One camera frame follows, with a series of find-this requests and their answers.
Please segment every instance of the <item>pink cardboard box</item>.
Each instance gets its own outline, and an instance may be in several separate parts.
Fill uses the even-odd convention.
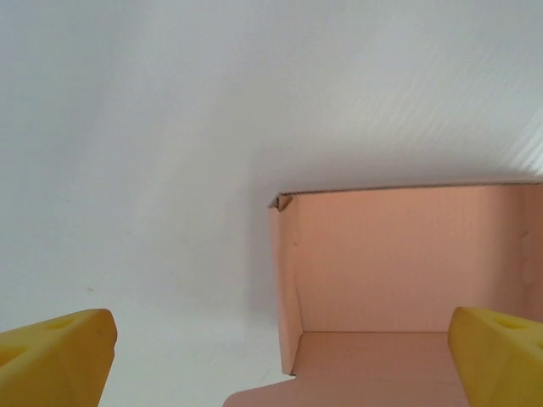
[[[543,186],[280,194],[270,207],[283,372],[227,407],[467,406],[455,307],[543,321]]]

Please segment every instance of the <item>yellow plastic part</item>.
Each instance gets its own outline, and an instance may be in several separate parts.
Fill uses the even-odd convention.
[[[96,407],[116,340],[115,322],[106,309],[1,333],[0,405]]]
[[[543,324],[458,308],[449,347],[471,407],[543,406]]]

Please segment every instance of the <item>cardboard edge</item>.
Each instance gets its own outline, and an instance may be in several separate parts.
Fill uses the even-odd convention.
[[[434,184],[412,184],[412,185],[389,185],[381,187],[352,187],[340,189],[316,189],[316,190],[301,190],[301,191],[285,191],[278,193],[268,205],[269,209],[275,208],[279,212],[283,212],[298,195],[313,195],[322,193],[336,192],[357,192],[357,191],[382,191],[387,189],[420,189],[420,188],[447,188],[447,187],[491,187],[491,186],[535,186],[542,185],[540,178],[534,179],[517,179],[503,181],[473,181],[473,182],[449,182],[449,183],[434,183]]]
[[[296,230],[295,205],[280,211],[269,209],[271,245],[277,290],[279,347],[283,373],[292,374],[299,339],[303,333],[298,293],[296,289]]]

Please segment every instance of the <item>white wall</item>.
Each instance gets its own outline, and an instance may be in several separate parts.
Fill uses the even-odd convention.
[[[281,378],[285,189],[539,171],[543,3],[0,2],[0,330],[113,310],[102,406]]]

